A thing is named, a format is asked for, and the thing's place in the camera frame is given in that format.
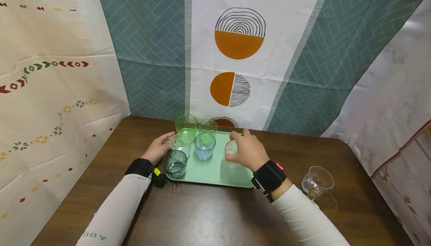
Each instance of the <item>orange semicircle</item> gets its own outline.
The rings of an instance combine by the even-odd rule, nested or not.
[[[234,77],[235,72],[225,72],[217,75],[211,82],[210,93],[217,103],[229,106]]]
[[[215,43],[225,56],[241,60],[248,58],[259,50],[263,43],[263,37],[250,36],[230,31],[214,31]]]

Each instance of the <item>white curtain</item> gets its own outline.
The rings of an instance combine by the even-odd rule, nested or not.
[[[351,147],[416,245],[431,245],[430,51],[423,0],[322,135]]]
[[[99,0],[0,0],[0,237],[29,245],[130,114]]]

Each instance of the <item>wooden table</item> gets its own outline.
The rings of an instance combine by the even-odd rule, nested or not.
[[[222,131],[232,128],[220,127]],[[32,245],[72,246],[129,164],[173,121],[123,119]],[[312,165],[334,177],[331,221],[353,245],[412,245],[350,148],[342,141],[252,131],[299,186]],[[123,245],[298,245],[260,191],[170,182],[144,195]]]

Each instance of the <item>black wristband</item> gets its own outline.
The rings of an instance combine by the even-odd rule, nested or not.
[[[281,185],[286,175],[274,161],[269,160],[254,173],[254,178],[263,188],[263,192],[269,194]]]
[[[153,171],[153,164],[151,164],[149,160],[138,158],[130,164],[124,175],[138,174],[144,177],[150,177]]]

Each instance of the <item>blue glass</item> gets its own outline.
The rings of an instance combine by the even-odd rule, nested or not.
[[[213,155],[216,139],[207,133],[198,135],[195,138],[196,157],[201,161],[207,161]]]

